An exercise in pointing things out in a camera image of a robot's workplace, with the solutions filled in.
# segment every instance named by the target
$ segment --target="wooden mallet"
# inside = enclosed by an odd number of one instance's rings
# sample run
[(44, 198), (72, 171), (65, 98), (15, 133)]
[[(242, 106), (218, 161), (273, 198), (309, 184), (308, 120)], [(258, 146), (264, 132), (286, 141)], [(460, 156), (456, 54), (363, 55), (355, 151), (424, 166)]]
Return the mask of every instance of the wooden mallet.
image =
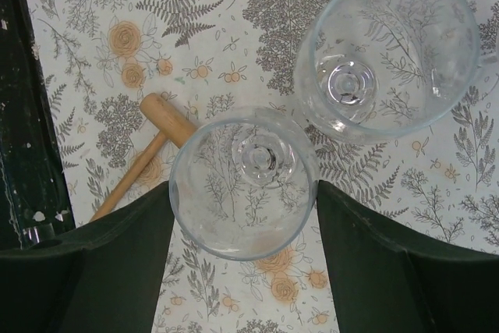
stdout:
[(159, 133), (133, 162), (130, 169), (111, 191), (90, 221), (97, 220), (112, 212), (116, 204), (123, 198), (167, 140), (180, 148), (196, 132), (194, 124), (157, 94), (147, 95), (140, 103), (140, 110), (159, 129)]

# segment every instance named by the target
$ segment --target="clear glass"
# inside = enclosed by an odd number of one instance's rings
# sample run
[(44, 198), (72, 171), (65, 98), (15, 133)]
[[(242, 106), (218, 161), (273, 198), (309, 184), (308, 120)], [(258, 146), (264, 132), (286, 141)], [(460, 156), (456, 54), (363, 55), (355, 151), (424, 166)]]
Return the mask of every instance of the clear glass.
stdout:
[(256, 260), (302, 230), (319, 172), (303, 130), (269, 108), (224, 112), (180, 149), (170, 201), (181, 228), (209, 253)]
[(25, 228), (23, 234), (30, 246), (55, 238), (52, 223)]
[(465, 0), (332, 0), (302, 41), (295, 88), (320, 131), (376, 143), (447, 113), (472, 82), (479, 56)]

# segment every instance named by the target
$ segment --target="glass base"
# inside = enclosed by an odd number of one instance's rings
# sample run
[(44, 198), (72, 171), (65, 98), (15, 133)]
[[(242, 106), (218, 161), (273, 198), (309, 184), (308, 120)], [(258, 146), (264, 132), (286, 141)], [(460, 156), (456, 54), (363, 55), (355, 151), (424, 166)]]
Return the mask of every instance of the glass base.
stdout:
[(363, 121), (373, 109), (377, 79), (364, 63), (328, 56), (317, 67), (317, 79), (331, 107), (350, 120)]
[(262, 128), (240, 134), (232, 144), (232, 158), (248, 183), (272, 188), (291, 177), (297, 161), (289, 144)]

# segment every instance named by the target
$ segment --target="glass rim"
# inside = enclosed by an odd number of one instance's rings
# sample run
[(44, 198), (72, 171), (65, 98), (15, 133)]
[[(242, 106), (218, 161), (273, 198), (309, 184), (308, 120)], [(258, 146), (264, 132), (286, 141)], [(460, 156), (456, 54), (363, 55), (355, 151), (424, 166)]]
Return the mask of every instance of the glass rim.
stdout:
[[(329, 112), (332, 112), (333, 116), (335, 119), (341, 121), (344, 125), (352, 127), (353, 129), (359, 130), (363, 133), (373, 135), (373, 136), (386, 136), (387, 138), (393, 138), (393, 137), (399, 137), (399, 136), (404, 136), (406, 134), (415, 132), (417, 130), (420, 130), (422, 128), (425, 128), (434, 122), (436, 122), (438, 119), (441, 119), (444, 117), (454, 106), (457, 105), (457, 103), (460, 102), (462, 97), (464, 96), (465, 92), (469, 89), (469, 86), (472, 83), (472, 79), (475, 76), (476, 70), (478, 69), (479, 65), (479, 58), (480, 58), (480, 31), (478, 24), (476, 23), (475, 16), (473, 15), (471, 9), (468, 7), (468, 3), (466, 0), (455, 0), (458, 5), (460, 5), (463, 9), (465, 14), (474, 21), (473, 25), (469, 25), (469, 29), (472, 31), (472, 36), (474, 37), (475, 40), (475, 51), (472, 54), (472, 69), (469, 70), (468, 76), (466, 77), (466, 85), (460, 90), (459, 95), (456, 95), (456, 98), (452, 101), (452, 103), (449, 104), (448, 107), (446, 107), (444, 110), (439, 111), (435, 115), (433, 115), (430, 119), (421, 122), (420, 124), (416, 125), (410, 125), (410, 126), (404, 126), (402, 128), (399, 128), (397, 130), (391, 130), (391, 129), (374, 129), (374, 128), (368, 128), (365, 126), (362, 126), (356, 122), (353, 122), (352, 120), (346, 118), (344, 115), (342, 115), (340, 112), (338, 112), (336, 109), (331, 108), (328, 105), (327, 99), (324, 95), (320, 95), (320, 100), (322, 101), (323, 105), (327, 107), (327, 110)], [(313, 62), (313, 64), (310, 64), (310, 74), (312, 77), (314, 77), (313, 81), (315, 83), (316, 89), (321, 92), (320, 85), (317, 82), (317, 72), (315, 70), (315, 52), (316, 52), (316, 41), (319, 37), (320, 33), (320, 27), (324, 24), (325, 19), (331, 12), (331, 10), (336, 6), (338, 3), (338, 0), (331, 0), (326, 7), (321, 11), (320, 15), (316, 18), (316, 21), (314, 22), (313, 25), (313, 32), (312, 32), (312, 37), (310, 38), (309, 41), (309, 60)]]
[[(223, 112), (223, 115), (230, 115), (232, 111), (238, 111), (238, 110), (243, 110), (247, 108), (260, 108), (258, 106), (243, 106), (243, 107), (238, 107), (235, 108), (234, 110), (229, 110), (226, 112)], [(279, 115), (282, 116), (283, 119), (285, 119), (288, 122), (292, 122), (294, 125), (296, 125), (300, 130), (303, 132), (304, 137), (307, 139), (308, 136), (306, 135), (305, 131), (291, 118), (288, 116), (285, 116), (281, 114), (280, 112), (272, 109), (272, 108), (266, 108), (266, 107), (261, 107), (265, 108), (271, 111), (274, 111), (278, 113)], [(297, 229), (292, 233), (291, 236), (288, 237), (287, 240), (285, 240), (280, 246), (275, 247), (271, 251), (267, 251), (264, 255), (258, 255), (258, 256), (252, 256), (252, 257), (231, 257), (228, 255), (224, 255), (223, 253), (219, 253), (217, 250), (212, 250), (208, 246), (205, 246), (202, 244), (197, 238), (195, 238), (193, 235), (191, 235), (191, 230), (188, 230), (186, 224), (183, 222), (183, 220), (180, 218), (179, 214), (179, 207), (175, 207), (172, 203), (172, 194), (174, 193), (173, 191), (173, 183), (175, 182), (175, 175), (177, 173), (177, 169), (179, 166), (179, 160), (181, 160), (182, 156), (186, 154), (187, 150), (189, 149), (190, 146), (192, 146), (196, 141), (198, 141), (201, 137), (207, 135), (214, 129), (216, 129), (219, 126), (224, 126), (228, 124), (235, 124), (235, 123), (247, 123), (247, 124), (252, 124), (252, 125), (258, 125), (258, 126), (265, 126), (267, 127), (272, 133), (277, 133), (281, 139), (283, 139), (285, 142), (288, 142), (292, 149), (296, 152), (298, 155), (298, 158), (302, 161), (303, 167), (305, 168), (306, 172), (306, 177), (309, 183), (309, 199), (308, 199), (308, 207), (306, 209), (306, 212), (303, 215), (302, 222), (300, 222), (300, 225), (297, 227)], [(275, 126), (272, 122), (268, 121), (263, 121), (261, 119), (251, 119), (249, 116), (243, 116), (243, 115), (235, 115), (235, 116), (230, 116), (224, 119), (220, 119), (214, 122), (209, 122), (208, 124), (205, 124), (201, 126), (188, 140), (184, 145), (179, 149), (179, 152), (175, 156), (175, 161), (173, 162), (172, 169), (170, 170), (170, 176), (168, 178), (168, 191), (170, 194), (170, 204), (172, 206), (173, 214), (175, 218), (177, 219), (177, 222), (179, 223), (179, 226), (181, 230), (186, 231), (186, 233), (189, 234), (189, 237), (193, 242), (195, 242), (196, 245), (198, 245), (201, 249), (207, 251), (208, 253), (215, 255), (216, 257), (220, 257), (222, 259), (226, 260), (233, 260), (233, 261), (255, 261), (259, 259), (264, 259), (265, 257), (269, 257), (275, 253), (278, 253), (279, 251), (282, 251), (284, 248), (286, 248), (289, 243), (291, 243), (297, 236), (298, 234), (303, 230), (305, 227), (305, 224), (308, 222), (310, 212), (312, 212), (313, 205), (315, 204), (315, 200), (317, 198), (317, 191), (315, 191), (315, 180), (313, 179), (313, 172), (311, 170), (312, 168), (307, 166), (307, 163), (305, 163), (305, 158), (303, 155), (303, 152), (300, 150), (300, 148), (297, 146), (296, 142), (292, 139), (292, 137), (287, 137), (285, 134), (285, 131), (283, 131), (281, 128), (278, 126)]]

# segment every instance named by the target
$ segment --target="patterned paper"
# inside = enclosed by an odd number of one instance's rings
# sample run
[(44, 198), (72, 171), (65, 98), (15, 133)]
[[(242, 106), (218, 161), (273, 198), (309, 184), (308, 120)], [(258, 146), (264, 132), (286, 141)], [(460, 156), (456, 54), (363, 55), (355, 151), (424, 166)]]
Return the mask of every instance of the patterned paper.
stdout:
[[(240, 105), (299, 116), (293, 61), (329, 1), (28, 0), (77, 224), (157, 132), (138, 108), (144, 95), (197, 125)], [(499, 0), (467, 1), (492, 52)], [(452, 112), (390, 143), (347, 145), (306, 127), (323, 178), (420, 232), (495, 253), (497, 83), (497, 66), (480, 69)], [(168, 179), (176, 152), (168, 143), (120, 206)], [(250, 263), (201, 251), (176, 225), (153, 332), (264, 331), (338, 333), (315, 212), (289, 247)]]

